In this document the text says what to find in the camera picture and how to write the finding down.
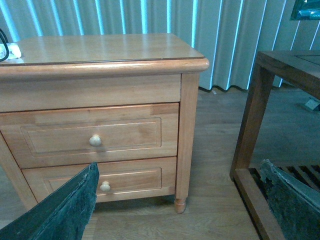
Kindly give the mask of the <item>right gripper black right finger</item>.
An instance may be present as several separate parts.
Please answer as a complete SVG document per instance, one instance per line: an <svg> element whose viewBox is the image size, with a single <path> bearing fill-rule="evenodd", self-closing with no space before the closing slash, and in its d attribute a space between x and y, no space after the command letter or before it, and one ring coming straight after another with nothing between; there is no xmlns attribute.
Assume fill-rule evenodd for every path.
<svg viewBox="0 0 320 240"><path fill-rule="evenodd" d="M320 238L320 193L268 159L260 164L267 203L287 240Z"/></svg>

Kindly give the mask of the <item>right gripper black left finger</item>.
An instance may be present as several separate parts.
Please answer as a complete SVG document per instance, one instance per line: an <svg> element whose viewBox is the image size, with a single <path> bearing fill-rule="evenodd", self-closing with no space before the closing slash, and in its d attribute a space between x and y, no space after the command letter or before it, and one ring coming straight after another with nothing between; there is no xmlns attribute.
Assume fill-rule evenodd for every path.
<svg viewBox="0 0 320 240"><path fill-rule="evenodd" d="M97 200L99 170L91 163L31 210L0 230L2 240L80 240Z"/></svg>

